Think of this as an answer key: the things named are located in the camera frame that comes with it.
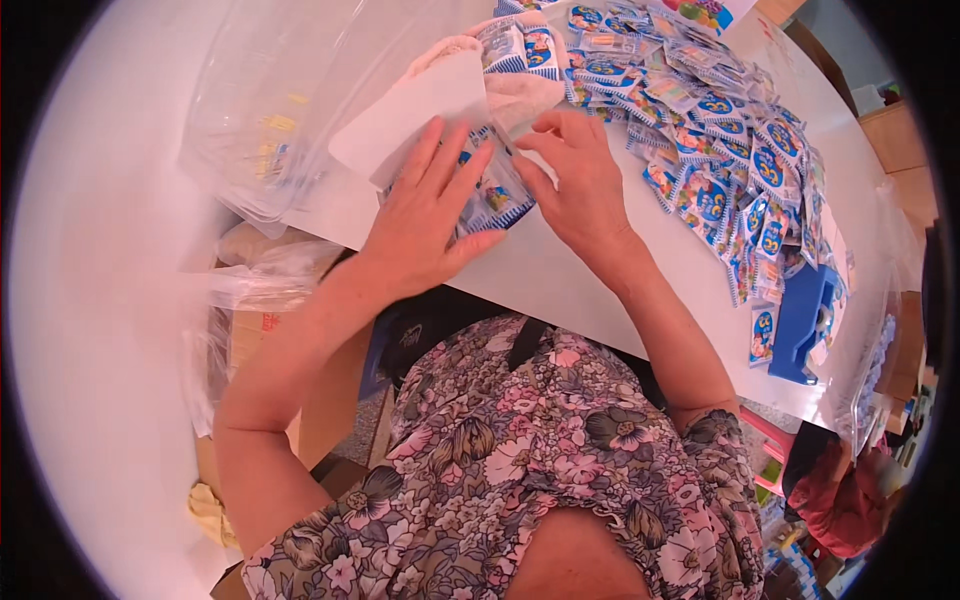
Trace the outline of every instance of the floral dress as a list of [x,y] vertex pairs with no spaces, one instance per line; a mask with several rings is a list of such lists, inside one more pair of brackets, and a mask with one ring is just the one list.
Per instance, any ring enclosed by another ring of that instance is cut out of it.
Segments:
[[525,319],[474,324],[414,365],[384,464],[246,561],[253,598],[499,598],[558,506],[606,519],[653,598],[760,595],[736,417],[678,434],[626,365],[564,329],[510,371]]

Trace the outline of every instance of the pink chair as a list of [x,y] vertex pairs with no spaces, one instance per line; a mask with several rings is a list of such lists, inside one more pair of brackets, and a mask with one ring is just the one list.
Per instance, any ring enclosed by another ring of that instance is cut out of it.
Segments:
[[760,433],[770,438],[770,440],[763,443],[763,451],[781,464],[777,481],[769,481],[760,475],[756,475],[754,478],[756,484],[778,496],[783,496],[783,469],[786,467],[787,457],[790,456],[790,448],[793,447],[793,441],[797,438],[796,434],[783,431],[746,406],[740,406],[740,417],[750,425],[756,427]]

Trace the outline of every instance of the woman's left hand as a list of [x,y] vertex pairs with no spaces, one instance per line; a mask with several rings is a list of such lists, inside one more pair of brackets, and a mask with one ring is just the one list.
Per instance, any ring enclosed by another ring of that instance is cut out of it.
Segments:
[[443,132],[440,117],[427,124],[354,259],[384,286],[391,301],[444,283],[507,234],[503,229],[481,231],[447,247],[457,217],[490,163],[493,144],[481,146],[454,176],[469,128],[458,124],[439,145]]

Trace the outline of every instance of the blue plastic holder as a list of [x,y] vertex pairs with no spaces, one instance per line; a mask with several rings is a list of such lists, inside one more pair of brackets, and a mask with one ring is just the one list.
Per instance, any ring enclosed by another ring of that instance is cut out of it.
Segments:
[[836,272],[824,265],[819,269],[806,265],[786,280],[768,374],[804,385],[817,383],[816,375],[805,368],[806,357],[819,338],[820,306],[833,308],[836,285]]

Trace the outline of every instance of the finger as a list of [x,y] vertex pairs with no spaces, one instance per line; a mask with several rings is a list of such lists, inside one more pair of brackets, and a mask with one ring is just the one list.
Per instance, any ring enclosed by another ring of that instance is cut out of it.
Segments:
[[487,229],[457,240],[457,243],[446,251],[446,263],[450,269],[450,276],[459,273],[471,260],[493,248],[506,237],[506,229]]
[[444,139],[444,144],[433,157],[433,162],[427,167],[423,179],[417,186],[418,196],[421,198],[436,199],[450,181],[453,170],[457,166],[460,153],[467,143],[470,127],[466,122],[457,123],[453,130]]
[[400,171],[400,177],[397,178],[394,189],[397,187],[414,188],[423,179],[427,167],[433,161],[433,155],[437,152],[437,145],[440,143],[440,136],[444,133],[444,120],[439,116],[433,117],[426,124],[423,133],[420,134],[420,141],[410,151],[403,170]]
[[607,127],[604,124],[604,120],[600,117],[590,117],[588,119],[590,124],[590,130],[593,132],[593,136],[596,137],[596,140],[603,145],[607,145]]
[[554,171],[566,164],[570,156],[570,148],[563,140],[550,133],[527,133],[516,141],[520,150],[534,150]]
[[490,164],[492,157],[493,143],[490,141],[484,142],[483,145],[473,153],[473,156],[470,157],[467,164],[450,180],[450,183],[440,197],[440,205],[449,208],[451,219],[456,219],[457,215],[463,211],[467,199],[470,197],[470,194],[473,193],[473,190],[476,189],[477,182],[483,177],[483,172],[487,168],[487,165]]
[[586,148],[597,141],[589,117],[572,110],[548,110],[537,119],[532,129],[537,133],[559,132],[560,138],[571,148]]
[[560,200],[553,181],[540,166],[526,156],[514,157],[514,168],[520,173],[520,178],[527,189],[534,195],[534,200],[547,210],[552,210]]

